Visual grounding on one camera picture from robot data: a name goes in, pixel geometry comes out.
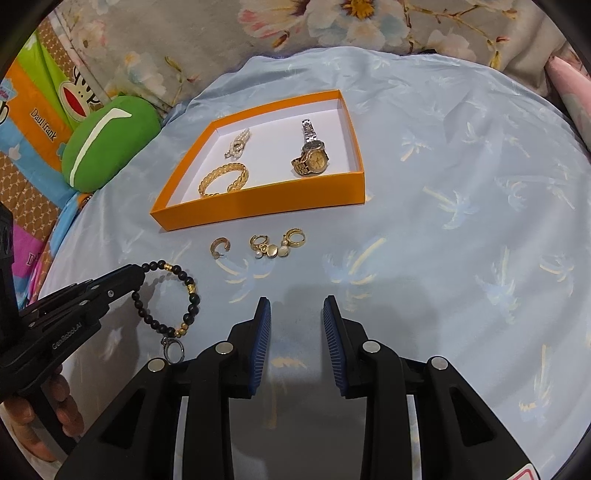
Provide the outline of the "person left hand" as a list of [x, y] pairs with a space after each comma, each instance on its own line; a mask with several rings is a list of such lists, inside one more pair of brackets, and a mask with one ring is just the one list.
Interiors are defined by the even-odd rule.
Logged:
[[56, 448], [49, 446], [37, 432], [40, 426], [47, 426], [44, 415], [49, 407], [54, 411], [50, 418], [59, 421], [65, 436], [77, 439], [85, 429], [82, 414], [71, 395], [70, 385], [62, 375], [62, 366], [48, 378], [44, 391], [39, 396], [7, 398], [2, 406], [11, 433], [26, 451], [41, 461], [51, 463], [58, 460]]

